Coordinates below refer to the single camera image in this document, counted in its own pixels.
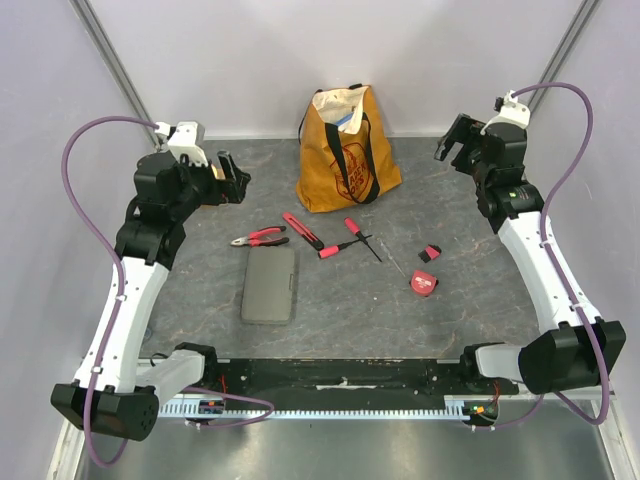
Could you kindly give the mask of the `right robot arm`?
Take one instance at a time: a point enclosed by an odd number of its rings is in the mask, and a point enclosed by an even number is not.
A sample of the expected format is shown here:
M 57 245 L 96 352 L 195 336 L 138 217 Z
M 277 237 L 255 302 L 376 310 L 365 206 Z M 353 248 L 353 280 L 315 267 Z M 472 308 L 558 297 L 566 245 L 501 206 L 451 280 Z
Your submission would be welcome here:
M 479 211 L 507 248 L 534 305 L 539 336 L 525 346 L 501 343 L 465 348 L 458 381 L 477 394 L 494 378 L 523 383 L 534 394 L 606 386 L 626 341 L 618 321 L 606 321 L 588 301 L 556 246 L 544 200 L 524 177 L 525 127 L 496 118 L 489 123 L 460 114 L 438 143 L 442 161 L 470 176 Z

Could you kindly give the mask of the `red black pliers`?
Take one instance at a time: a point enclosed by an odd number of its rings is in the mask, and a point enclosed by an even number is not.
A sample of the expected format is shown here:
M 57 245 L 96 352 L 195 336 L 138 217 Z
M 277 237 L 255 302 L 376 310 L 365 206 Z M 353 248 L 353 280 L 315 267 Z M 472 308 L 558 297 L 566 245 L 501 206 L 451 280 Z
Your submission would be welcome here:
M 285 245 L 289 238 L 284 236 L 285 226 L 271 226 L 253 231 L 244 237 L 239 237 L 230 242 L 233 247 L 276 247 Z

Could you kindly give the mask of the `grey plastic tool case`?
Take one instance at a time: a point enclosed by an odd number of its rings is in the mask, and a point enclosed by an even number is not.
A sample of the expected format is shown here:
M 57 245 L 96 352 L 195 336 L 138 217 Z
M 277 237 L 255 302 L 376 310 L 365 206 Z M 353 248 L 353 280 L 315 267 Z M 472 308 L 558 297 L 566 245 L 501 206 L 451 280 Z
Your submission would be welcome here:
M 255 247 L 245 271 L 241 321 L 251 325 L 286 325 L 293 318 L 297 282 L 295 250 Z

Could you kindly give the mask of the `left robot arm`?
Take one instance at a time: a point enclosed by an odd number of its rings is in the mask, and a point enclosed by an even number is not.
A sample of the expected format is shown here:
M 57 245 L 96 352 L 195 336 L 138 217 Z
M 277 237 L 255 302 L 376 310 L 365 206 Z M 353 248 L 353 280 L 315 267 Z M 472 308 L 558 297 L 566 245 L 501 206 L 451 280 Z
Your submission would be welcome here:
M 183 342 L 146 374 L 138 354 L 150 315 L 186 238 L 185 221 L 201 206 L 239 204 L 250 175 L 227 151 L 212 166 L 188 165 L 184 155 L 152 153 L 134 174 L 136 194 L 116 235 L 114 277 L 98 329 L 72 382 L 57 384 L 51 404 L 80 430 L 132 441 L 146 439 L 162 406 L 192 386 L 216 388 L 214 347 Z

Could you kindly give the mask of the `red phillips screwdriver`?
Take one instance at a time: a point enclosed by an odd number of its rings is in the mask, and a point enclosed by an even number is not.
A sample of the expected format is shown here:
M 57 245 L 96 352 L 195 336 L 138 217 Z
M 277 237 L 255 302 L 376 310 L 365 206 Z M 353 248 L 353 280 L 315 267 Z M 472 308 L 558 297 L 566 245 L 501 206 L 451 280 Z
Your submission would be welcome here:
M 331 256 L 334 256 L 336 254 L 338 254 L 340 251 L 350 247 L 353 244 L 359 243 L 362 240 L 366 240 L 369 238 L 369 235 L 365 235 L 362 236 L 361 238 L 356 238 L 355 240 L 351 240 L 348 242 L 343 242 L 337 245 L 332 245 L 329 247 L 325 247 L 324 249 L 320 250 L 317 255 L 319 259 L 326 259 L 329 258 Z

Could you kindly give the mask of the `red utility knife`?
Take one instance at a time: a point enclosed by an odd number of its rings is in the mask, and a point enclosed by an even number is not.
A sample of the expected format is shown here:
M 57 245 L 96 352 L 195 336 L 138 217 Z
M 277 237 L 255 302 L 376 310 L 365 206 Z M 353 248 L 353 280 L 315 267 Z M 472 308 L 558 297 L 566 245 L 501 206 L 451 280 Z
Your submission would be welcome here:
M 316 251 L 321 251 L 325 248 L 324 243 L 293 214 L 285 212 L 282 214 L 282 218 Z

